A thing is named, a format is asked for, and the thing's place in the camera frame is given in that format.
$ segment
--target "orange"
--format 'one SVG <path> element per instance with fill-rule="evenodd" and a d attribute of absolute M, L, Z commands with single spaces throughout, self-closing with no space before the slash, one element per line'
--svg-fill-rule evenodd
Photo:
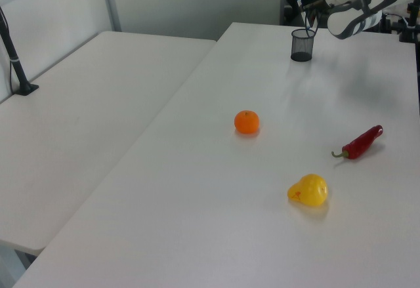
<path fill-rule="evenodd" d="M 239 133 L 252 134 L 260 127 L 260 119 L 255 112 L 248 110 L 241 111 L 236 114 L 235 127 Z"/>

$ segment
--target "black cable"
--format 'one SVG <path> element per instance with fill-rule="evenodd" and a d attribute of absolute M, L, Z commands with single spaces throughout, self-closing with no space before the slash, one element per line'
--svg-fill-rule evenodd
<path fill-rule="evenodd" d="M 389 13 L 386 13 L 384 15 L 385 16 L 397 16 L 397 17 L 400 17 L 404 21 L 404 23 L 406 24 L 406 27 L 408 26 L 407 20 L 403 16 L 400 16 L 399 14 L 389 14 Z"/>
<path fill-rule="evenodd" d="M 14 95 L 13 88 L 12 88 L 12 61 L 9 61 L 9 86 L 10 86 L 10 93 Z"/>
<path fill-rule="evenodd" d="M 7 23 L 7 19 L 5 16 L 5 13 L 3 12 L 3 9 L 0 6 L 0 16 L 5 21 L 7 32 L 9 32 L 9 24 Z M 9 87 L 10 87 L 10 93 L 13 95 L 13 88 L 12 88 L 12 61 L 9 61 Z"/>
<path fill-rule="evenodd" d="M 3 9 L 1 8 L 1 6 L 0 6 L 0 15 L 1 15 L 2 19 L 5 21 L 6 29 L 9 32 L 9 24 L 7 23 L 5 13 L 3 12 Z"/>

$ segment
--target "white table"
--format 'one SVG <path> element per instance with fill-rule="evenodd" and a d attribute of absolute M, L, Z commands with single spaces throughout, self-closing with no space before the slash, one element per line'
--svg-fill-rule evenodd
<path fill-rule="evenodd" d="M 0 244 L 39 252 L 214 41 L 104 32 L 0 105 Z"/>
<path fill-rule="evenodd" d="M 420 287 L 414 46 L 319 30 L 296 63 L 291 30 L 233 24 L 16 288 Z M 376 124 L 363 157 L 332 158 Z M 287 199 L 308 173 L 320 208 Z"/>

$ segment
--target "pear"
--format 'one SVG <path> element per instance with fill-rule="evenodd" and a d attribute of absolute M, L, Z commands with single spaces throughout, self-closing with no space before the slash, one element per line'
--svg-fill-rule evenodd
<path fill-rule="evenodd" d="M 305 175 L 287 191 L 291 201 L 308 206 L 320 206 L 327 199 L 327 182 L 319 175 Z"/>

